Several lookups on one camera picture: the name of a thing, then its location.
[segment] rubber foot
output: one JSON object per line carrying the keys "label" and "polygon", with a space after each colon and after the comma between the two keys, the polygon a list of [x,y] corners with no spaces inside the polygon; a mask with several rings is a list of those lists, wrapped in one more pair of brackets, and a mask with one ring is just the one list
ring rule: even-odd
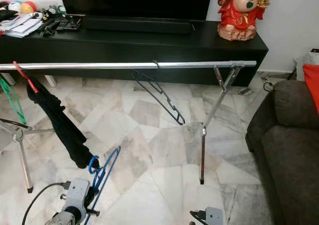
{"label": "rubber foot", "polygon": [[28,194],[31,194],[32,191],[33,191],[33,186],[31,188],[27,189],[27,190],[28,190]]}

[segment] gray couch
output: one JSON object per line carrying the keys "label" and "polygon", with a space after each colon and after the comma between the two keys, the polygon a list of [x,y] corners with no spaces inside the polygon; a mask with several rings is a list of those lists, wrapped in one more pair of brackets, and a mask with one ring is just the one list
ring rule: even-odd
{"label": "gray couch", "polygon": [[274,86],[246,134],[275,224],[319,225],[319,116],[304,82]]}

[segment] tv screen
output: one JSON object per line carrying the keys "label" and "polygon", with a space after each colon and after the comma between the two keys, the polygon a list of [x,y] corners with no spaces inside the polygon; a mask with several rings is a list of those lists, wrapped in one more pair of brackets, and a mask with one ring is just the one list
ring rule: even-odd
{"label": "tv screen", "polygon": [[210,0],[63,0],[67,13],[205,20]]}

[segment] clothes rack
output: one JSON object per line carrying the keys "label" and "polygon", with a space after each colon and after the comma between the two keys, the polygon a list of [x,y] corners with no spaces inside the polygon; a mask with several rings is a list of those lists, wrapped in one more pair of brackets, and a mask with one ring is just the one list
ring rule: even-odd
{"label": "clothes rack", "polygon": [[[204,169],[205,169],[205,138],[207,136],[207,127],[210,122],[215,118],[215,114],[222,103],[224,97],[232,86],[232,83],[236,79],[239,71],[244,67],[255,67],[256,61],[219,61],[219,62],[143,62],[143,63],[20,63],[20,67],[24,70],[37,70],[37,69],[161,69],[161,68],[212,68],[217,78],[219,85],[221,86],[221,92],[219,97],[212,107],[210,113],[207,116],[206,121],[202,123],[201,131],[201,162],[200,162],[200,183],[204,184]],[[230,72],[227,79],[224,81],[221,77],[219,68],[230,68]],[[0,70],[15,70],[15,66],[12,64],[0,64]],[[29,178],[29,172],[27,170],[25,154],[22,145],[23,131],[18,129],[17,131],[8,130],[15,135],[16,141],[20,144],[20,154],[23,161],[22,166],[25,173],[27,186],[31,184]]]}

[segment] tv cabinet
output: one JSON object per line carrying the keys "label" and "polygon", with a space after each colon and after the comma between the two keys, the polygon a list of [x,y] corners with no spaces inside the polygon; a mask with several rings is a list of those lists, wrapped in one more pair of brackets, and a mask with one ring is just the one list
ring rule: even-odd
{"label": "tv cabinet", "polygon": [[[268,52],[260,36],[250,41],[229,42],[218,36],[218,22],[192,23],[195,31],[186,35],[80,28],[45,38],[38,33],[25,38],[1,36],[0,65],[13,60],[18,63],[257,61],[256,67],[243,68],[233,84],[248,86]],[[141,72],[158,82],[218,85],[210,68],[141,69]],[[220,72],[225,79],[229,69],[221,68]],[[45,69],[32,73],[132,80],[129,69]]]}

